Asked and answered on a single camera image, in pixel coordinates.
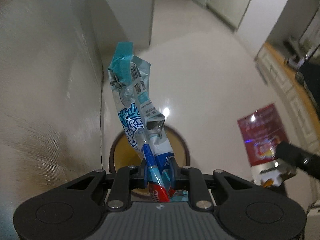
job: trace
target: white tiled floor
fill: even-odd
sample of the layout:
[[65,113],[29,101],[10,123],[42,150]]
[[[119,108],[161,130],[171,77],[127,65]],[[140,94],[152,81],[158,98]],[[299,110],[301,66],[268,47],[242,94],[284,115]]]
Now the white tiled floor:
[[[228,27],[191,0],[156,0],[152,45],[138,56],[152,64],[151,100],[160,110],[169,108],[166,123],[185,138],[191,166],[203,173],[224,169],[251,179],[237,120],[272,102],[289,139],[300,144],[281,99],[263,83],[253,59]],[[107,167],[110,147],[122,127],[108,82],[103,95]],[[292,180],[309,187],[306,176]],[[308,205],[309,196],[288,190]]]

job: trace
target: metal screw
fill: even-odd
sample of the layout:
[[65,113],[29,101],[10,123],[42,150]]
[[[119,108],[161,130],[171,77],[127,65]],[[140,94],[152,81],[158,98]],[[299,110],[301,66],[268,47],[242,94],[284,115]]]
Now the metal screw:
[[123,205],[124,205],[123,202],[121,200],[117,200],[117,199],[111,200],[108,202],[108,206],[113,209],[121,208],[121,207],[123,207]]
[[308,158],[308,157],[303,160],[303,164],[304,164],[304,165],[307,165],[308,162],[309,162],[309,158]]
[[207,209],[207,208],[210,208],[212,204],[207,200],[200,200],[196,203],[196,206],[201,209]]

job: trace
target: red package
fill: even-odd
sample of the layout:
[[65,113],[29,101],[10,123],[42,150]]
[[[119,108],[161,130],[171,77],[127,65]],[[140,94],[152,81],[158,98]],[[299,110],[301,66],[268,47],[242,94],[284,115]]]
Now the red package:
[[274,104],[260,108],[238,120],[251,166],[275,160],[276,146],[288,142]]

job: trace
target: floor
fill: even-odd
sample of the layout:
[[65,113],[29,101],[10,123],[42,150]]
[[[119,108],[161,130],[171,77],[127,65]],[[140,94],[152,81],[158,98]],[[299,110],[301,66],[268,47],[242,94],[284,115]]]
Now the floor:
[[[253,59],[228,27],[193,1],[156,0],[151,47],[137,55],[152,64],[150,98],[160,111],[169,108],[166,124],[182,135],[191,166],[203,173],[224,169],[252,179],[237,120],[272,102],[289,139],[300,144],[281,99],[263,82]],[[122,126],[108,82],[103,98],[107,167],[112,142]],[[297,177],[291,179],[293,184],[308,183],[305,177]],[[306,208],[294,186],[288,193]]]

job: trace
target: qr code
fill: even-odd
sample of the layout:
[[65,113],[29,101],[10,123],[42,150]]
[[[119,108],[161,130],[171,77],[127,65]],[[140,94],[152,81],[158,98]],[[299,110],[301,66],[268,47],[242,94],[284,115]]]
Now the qr code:
[[137,95],[141,93],[141,88],[140,88],[140,86],[139,86],[139,83],[136,83],[136,84],[134,85],[134,88],[135,88],[135,90],[136,90],[136,92],[137,92]]
[[140,82],[141,82],[141,85],[142,85],[142,89],[146,90],[146,86],[144,85],[144,82],[142,80],[140,80]]

